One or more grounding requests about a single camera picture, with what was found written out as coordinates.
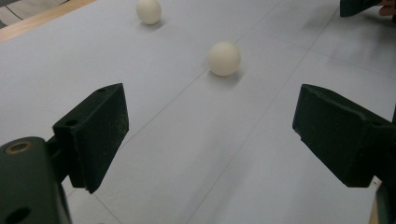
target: white table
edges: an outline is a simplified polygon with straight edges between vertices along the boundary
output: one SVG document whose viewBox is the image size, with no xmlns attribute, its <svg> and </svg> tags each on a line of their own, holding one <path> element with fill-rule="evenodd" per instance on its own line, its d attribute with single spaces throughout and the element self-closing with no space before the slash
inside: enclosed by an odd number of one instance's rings
<svg viewBox="0 0 396 224">
<path fill-rule="evenodd" d="M 348 189 L 291 128 L 300 86 L 337 91 L 391 119 L 396 31 L 375 9 L 340 19 L 331 0 L 162 0 L 147 27 L 135 0 L 98 0 L 0 44 L 0 145 L 52 136 L 92 91 L 122 82 L 131 121 L 75 223 L 367 223 L 376 186 Z M 235 42 L 232 77 L 206 54 Z"/>
</svg>

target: wire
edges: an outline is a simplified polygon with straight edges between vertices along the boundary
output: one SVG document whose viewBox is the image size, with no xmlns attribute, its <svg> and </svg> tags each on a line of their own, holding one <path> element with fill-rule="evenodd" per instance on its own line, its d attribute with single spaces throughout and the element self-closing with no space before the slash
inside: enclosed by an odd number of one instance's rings
<svg viewBox="0 0 396 224">
<path fill-rule="evenodd" d="M 8 6 L 5 6 L 5 7 L 8 8 L 8 10 L 9 10 L 12 14 L 14 14 L 14 16 L 18 17 L 21 21 L 23 21 L 23 19 L 22 19 L 21 17 L 19 17 L 17 14 L 15 14 L 15 12 L 13 12 L 11 9 L 9 9 Z"/>
</svg>

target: white ball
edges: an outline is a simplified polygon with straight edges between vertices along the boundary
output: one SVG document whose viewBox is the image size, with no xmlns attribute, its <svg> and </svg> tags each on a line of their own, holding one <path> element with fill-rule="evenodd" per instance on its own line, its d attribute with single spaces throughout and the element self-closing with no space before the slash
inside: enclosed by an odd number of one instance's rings
<svg viewBox="0 0 396 224">
<path fill-rule="evenodd" d="M 160 20 L 162 11 L 157 0 L 139 0 L 136 13 L 143 23 L 152 25 Z"/>
<path fill-rule="evenodd" d="M 209 51 L 209 68 L 212 73 L 227 77 L 233 74 L 241 63 L 241 53 L 231 42 L 219 42 Z"/>
</svg>

